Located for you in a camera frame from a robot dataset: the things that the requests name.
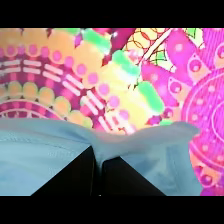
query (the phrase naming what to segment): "colorful tapestry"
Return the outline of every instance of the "colorful tapestry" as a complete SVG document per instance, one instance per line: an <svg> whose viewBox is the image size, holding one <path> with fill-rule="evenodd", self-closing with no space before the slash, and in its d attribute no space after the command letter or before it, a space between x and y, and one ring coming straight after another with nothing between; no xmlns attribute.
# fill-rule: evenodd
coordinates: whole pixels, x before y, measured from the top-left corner
<svg viewBox="0 0 224 224"><path fill-rule="evenodd" d="M186 121L201 195L224 195L223 28L2 28L0 117L110 133Z"/></svg>

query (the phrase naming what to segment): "light blue fabric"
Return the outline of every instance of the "light blue fabric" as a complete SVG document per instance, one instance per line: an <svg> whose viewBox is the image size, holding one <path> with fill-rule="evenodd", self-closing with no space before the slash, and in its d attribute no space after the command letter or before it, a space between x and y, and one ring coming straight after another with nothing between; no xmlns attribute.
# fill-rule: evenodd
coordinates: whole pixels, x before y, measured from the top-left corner
<svg viewBox="0 0 224 224"><path fill-rule="evenodd" d="M31 195L90 145L99 169L122 156L166 195L199 195L188 153L198 131L176 122L120 136L65 121L0 119L0 195Z"/></svg>

